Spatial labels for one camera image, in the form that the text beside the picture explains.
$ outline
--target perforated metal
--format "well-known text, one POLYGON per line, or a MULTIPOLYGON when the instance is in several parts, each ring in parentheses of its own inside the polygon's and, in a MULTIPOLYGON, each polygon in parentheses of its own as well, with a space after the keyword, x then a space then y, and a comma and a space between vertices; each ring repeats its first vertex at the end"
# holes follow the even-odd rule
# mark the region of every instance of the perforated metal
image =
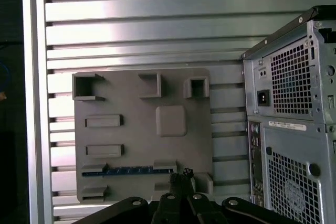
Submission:
POLYGON ((320 224, 319 189, 306 165, 273 153, 268 167, 272 208, 303 224, 320 224))
POLYGON ((289 48, 271 58, 275 113, 309 114, 312 108, 308 49, 289 48))

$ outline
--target label sticker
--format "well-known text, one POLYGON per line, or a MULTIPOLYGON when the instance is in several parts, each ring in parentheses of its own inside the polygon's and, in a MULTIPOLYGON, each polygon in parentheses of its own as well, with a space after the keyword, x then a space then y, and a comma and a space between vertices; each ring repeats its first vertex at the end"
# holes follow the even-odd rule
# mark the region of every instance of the label sticker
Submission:
POLYGON ((280 123, 280 122, 268 122, 269 126, 297 130, 297 131, 306 131, 307 127, 303 124, 294 124, 294 123, 280 123))

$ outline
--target black metal arm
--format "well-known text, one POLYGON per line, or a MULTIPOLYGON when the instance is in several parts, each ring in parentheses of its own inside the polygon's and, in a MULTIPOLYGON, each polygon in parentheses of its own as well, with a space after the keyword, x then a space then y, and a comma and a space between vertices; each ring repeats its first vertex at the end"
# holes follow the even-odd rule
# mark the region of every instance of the black metal arm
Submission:
POLYGON ((170 192, 150 204, 130 197, 89 215, 75 224, 299 224, 273 211, 240 198, 228 198, 218 205, 194 192, 192 171, 170 175, 170 192))

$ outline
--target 3d printed plate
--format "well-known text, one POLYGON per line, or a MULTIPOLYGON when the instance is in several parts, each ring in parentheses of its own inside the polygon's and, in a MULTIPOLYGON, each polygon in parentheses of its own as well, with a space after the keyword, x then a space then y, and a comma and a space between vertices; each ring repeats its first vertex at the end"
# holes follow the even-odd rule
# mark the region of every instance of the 3d printed plate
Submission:
POLYGON ((185 167, 196 187, 197 178, 211 181, 204 176, 213 167, 206 69, 77 73, 73 99, 81 202, 149 200, 185 167))

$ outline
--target computer case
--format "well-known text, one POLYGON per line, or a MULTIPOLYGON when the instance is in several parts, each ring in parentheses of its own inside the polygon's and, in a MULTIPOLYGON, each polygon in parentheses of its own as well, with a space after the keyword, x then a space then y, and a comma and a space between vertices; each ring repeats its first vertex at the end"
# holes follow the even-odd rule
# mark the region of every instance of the computer case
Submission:
POLYGON ((336 7, 313 7, 242 59, 252 201, 336 223, 336 7))

